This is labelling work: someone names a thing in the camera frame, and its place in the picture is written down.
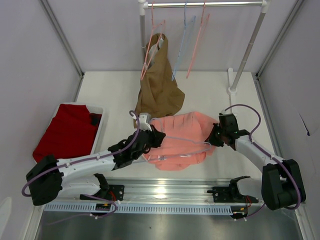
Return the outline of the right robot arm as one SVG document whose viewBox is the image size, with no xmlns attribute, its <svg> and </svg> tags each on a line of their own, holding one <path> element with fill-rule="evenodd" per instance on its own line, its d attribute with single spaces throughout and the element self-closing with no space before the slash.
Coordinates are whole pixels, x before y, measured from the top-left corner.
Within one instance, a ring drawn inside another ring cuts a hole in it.
<svg viewBox="0 0 320 240">
<path fill-rule="evenodd" d="M 260 180 L 241 176 L 230 181 L 228 196 L 239 202 L 246 196 L 264 201 L 270 210 L 297 209 L 307 198 L 299 164 L 285 160 L 255 141 L 252 133 L 239 129 L 234 114 L 220 113 L 207 141 L 215 147 L 229 146 L 250 160 L 262 173 Z"/>
</svg>

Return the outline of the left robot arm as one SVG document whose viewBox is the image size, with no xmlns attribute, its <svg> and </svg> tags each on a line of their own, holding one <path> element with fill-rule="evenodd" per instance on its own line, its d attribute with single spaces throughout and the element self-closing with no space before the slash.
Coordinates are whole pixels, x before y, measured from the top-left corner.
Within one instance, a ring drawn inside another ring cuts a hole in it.
<svg viewBox="0 0 320 240">
<path fill-rule="evenodd" d="M 149 130 L 136 130 L 127 139 L 92 155 L 67 159 L 48 155 L 27 173 L 21 193 L 30 197 L 34 206 L 57 198 L 106 199 L 109 185 L 103 172 L 130 166 L 151 149 L 159 148 L 165 137 L 151 125 Z"/>
</svg>

